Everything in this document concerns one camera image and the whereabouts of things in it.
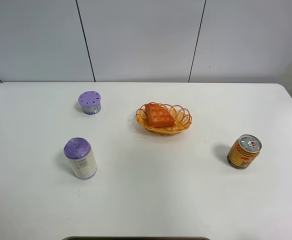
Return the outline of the orange waffle wedge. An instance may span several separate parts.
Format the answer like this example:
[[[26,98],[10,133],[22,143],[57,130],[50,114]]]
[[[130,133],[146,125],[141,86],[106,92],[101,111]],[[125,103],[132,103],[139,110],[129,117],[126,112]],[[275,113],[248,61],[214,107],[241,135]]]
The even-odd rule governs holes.
[[[150,102],[145,105],[148,123],[153,128],[172,127],[175,124],[174,118],[169,111],[158,103]]]

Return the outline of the orange woven basket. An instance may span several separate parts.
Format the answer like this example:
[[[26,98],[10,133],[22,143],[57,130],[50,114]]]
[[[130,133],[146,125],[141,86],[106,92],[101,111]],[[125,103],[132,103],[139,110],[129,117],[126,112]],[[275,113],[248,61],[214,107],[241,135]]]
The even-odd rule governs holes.
[[[147,117],[146,105],[144,104],[136,111],[135,119],[146,130],[161,135],[175,135],[187,130],[192,124],[192,116],[187,108],[180,105],[169,105],[163,103],[156,103],[156,106],[164,108],[167,113],[170,114],[174,119],[174,125],[161,127],[151,126]]]

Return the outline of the purple lidded air freshener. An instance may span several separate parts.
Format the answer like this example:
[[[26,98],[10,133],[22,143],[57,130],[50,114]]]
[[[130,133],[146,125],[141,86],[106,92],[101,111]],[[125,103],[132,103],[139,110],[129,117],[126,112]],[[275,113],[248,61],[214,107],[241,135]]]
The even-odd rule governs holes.
[[[82,107],[82,111],[87,115],[95,115],[102,109],[101,95],[96,91],[83,92],[78,97],[78,103]]]

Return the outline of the purple trash bag roll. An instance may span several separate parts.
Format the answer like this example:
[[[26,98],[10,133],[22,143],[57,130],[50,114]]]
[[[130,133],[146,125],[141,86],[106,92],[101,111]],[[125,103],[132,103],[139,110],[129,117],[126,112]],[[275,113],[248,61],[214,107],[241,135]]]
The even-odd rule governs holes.
[[[82,137],[70,139],[63,148],[75,176],[81,180],[92,178],[98,169],[90,143]]]

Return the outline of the gold drink can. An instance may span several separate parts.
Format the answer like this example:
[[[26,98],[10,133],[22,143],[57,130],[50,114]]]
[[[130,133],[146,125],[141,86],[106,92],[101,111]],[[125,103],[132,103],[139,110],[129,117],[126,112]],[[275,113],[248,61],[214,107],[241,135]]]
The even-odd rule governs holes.
[[[260,154],[261,141],[250,134],[241,135],[232,145],[228,154],[228,163],[236,169],[244,170]]]

